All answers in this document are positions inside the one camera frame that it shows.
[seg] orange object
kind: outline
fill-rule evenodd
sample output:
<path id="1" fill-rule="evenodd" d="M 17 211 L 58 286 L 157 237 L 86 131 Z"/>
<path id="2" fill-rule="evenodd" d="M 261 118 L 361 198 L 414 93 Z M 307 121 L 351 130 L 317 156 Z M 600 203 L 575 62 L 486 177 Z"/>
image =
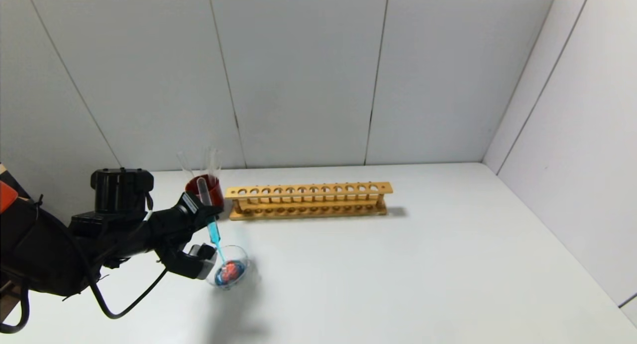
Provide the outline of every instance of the orange object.
<path id="1" fill-rule="evenodd" d="M 0 181 L 0 213 L 4 212 L 18 198 L 18 192 Z"/>
<path id="2" fill-rule="evenodd" d="M 389 182 L 230 187 L 231 220 L 386 215 Z"/>

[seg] pipette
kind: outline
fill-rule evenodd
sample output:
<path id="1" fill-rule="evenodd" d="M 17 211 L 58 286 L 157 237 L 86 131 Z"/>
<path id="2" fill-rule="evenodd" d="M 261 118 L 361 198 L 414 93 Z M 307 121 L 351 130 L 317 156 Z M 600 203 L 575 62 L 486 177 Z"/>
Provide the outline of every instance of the pipette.
<path id="1" fill-rule="evenodd" d="M 200 192 L 201 203 L 205 206 L 212 206 L 212 200 L 210 199 L 210 193 L 208 192 L 208 185 L 206 183 L 205 178 L 197 179 L 197 189 Z M 208 232 L 210 235 L 210 241 L 216 245 L 216 251 L 219 252 L 221 256 L 221 260 L 225 262 L 225 258 L 223 257 L 223 253 L 221 253 L 221 236 L 219 235 L 219 228 L 216 225 L 216 221 L 214 219 L 210 220 L 208 224 Z"/>

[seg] tabletop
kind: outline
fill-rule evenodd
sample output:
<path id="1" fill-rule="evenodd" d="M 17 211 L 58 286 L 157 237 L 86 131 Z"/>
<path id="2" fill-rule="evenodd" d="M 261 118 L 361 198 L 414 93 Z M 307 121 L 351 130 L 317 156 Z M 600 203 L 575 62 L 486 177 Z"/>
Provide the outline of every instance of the tabletop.
<path id="1" fill-rule="evenodd" d="M 182 172 L 153 172 L 155 209 Z M 122 319 L 90 290 L 32 293 L 12 343 L 634 344 L 637 329 L 552 233 L 479 163 L 226 170 L 225 187 L 390 181 L 387 216 L 219 222 L 255 271 L 231 290 L 167 274 Z M 206 242 L 205 230 L 191 244 Z M 161 272 L 138 255 L 99 283 L 119 312 Z M 14 310 L 7 323 L 17 321 Z"/>

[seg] cable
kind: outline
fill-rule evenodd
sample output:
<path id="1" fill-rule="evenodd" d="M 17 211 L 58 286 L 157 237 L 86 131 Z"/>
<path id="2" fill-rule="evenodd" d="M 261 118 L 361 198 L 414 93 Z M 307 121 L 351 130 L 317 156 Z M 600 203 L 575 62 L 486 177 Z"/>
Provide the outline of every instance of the cable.
<path id="1" fill-rule="evenodd" d="M 623 303 L 621 303 L 619 305 L 619 308 L 627 305 L 630 301 L 632 301 L 633 299 L 637 298 L 637 293 L 633 294 L 630 298 L 626 299 Z"/>
<path id="2" fill-rule="evenodd" d="M 113 254 L 114 251 L 116 251 L 116 249 L 121 247 L 121 245 L 131 240 L 132 237 L 135 234 L 137 234 L 137 232 L 139 232 L 139 230 L 141 230 L 146 225 L 146 223 L 148 222 L 148 219 L 150 219 L 150 216 L 153 214 L 153 206 L 154 206 L 153 198 L 150 197 L 150 193 L 146 192 L 146 207 L 148 208 L 148 213 L 146 213 L 146 217 L 144 217 L 144 219 L 141 220 L 141 222 L 139 222 L 139 224 L 132 231 L 128 233 L 128 235 L 126 236 L 124 240 L 114 243 L 112 246 L 109 247 L 109 249 L 103 251 L 102 254 L 97 256 L 93 262 L 102 263 L 102 261 L 105 258 L 107 258 L 107 256 L 110 256 L 111 254 Z"/>
<path id="3" fill-rule="evenodd" d="M 82 248 L 78 244 L 77 240 L 75 240 L 75 238 L 71 235 L 71 233 L 68 230 L 66 230 L 66 227 L 65 228 L 61 227 L 61 226 L 64 226 L 63 224 L 59 222 L 54 222 L 54 223 L 55 223 L 54 227 L 62 231 L 64 237 L 66 238 L 66 240 L 68 240 L 68 242 L 71 244 L 71 246 L 75 250 L 75 253 L 80 258 L 80 264 L 82 266 L 82 269 L 84 270 L 86 279 L 89 281 L 89 287 L 91 287 L 91 291 L 93 291 L 93 295 L 95 296 L 96 301 L 98 301 L 98 305 L 100 306 L 100 309 L 102 309 L 102 312 L 104 312 L 104 314 L 110 319 L 119 319 L 123 317 L 124 315 L 126 315 L 128 312 L 130 312 L 130 310 L 132 310 L 132 308 L 134 308 L 137 305 L 137 303 L 139 303 L 142 299 L 144 299 L 144 297 L 146 297 L 146 295 L 148 295 L 148 293 L 150 293 L 150 291 L 153 288 L 155 288 L 157 283 L 159 283 L 159 281 L 161 281 L 161 279 L 164 278 L 164 275 L 166 275 L 166 273 L 168 272 L 168 269 L 164 269 L 164 271 L 162 271 L 162 273 L 159 274 L 157 279 L 153 281 L 150 287 L 148 287 L 148 289 L 146 289 L 145 292 L 141 294 L 141 296 L 137 297 L 137 299 L 134 302 L 132 302 L 128 306 L 128 308 L 126 308 L 119 314 L 114 314 L 113 312 L 110 311 L 110 309 L 108 309 L 108 306 L 106 305 L 106 302 L 104 301 L 104 297 L 102 296 L 102 292 L 100 292 L 100 288 L 98 287 L 97 281 L 95 281 L 95 278 L 91 274 L 91 266 L 89 265 L 89 260 L 88 258 L 86 258 L 86 255 L 84 254 L 84 251 L 82 251 Z"/>
<path id="4" fill-rule="evenodd" d="M 25 281 L 23 281 L 22 285 L 20 285 L 20 309 L 22 310 L 22 314 L 20 314 L 20 322 L 18 322 L 15 326 L 10 326 L 9 324 L 4 323 L 0 324 L 0 333 L 18 333 L 18 331 L 22 330 L 29 321 L 29 285 Z"/>

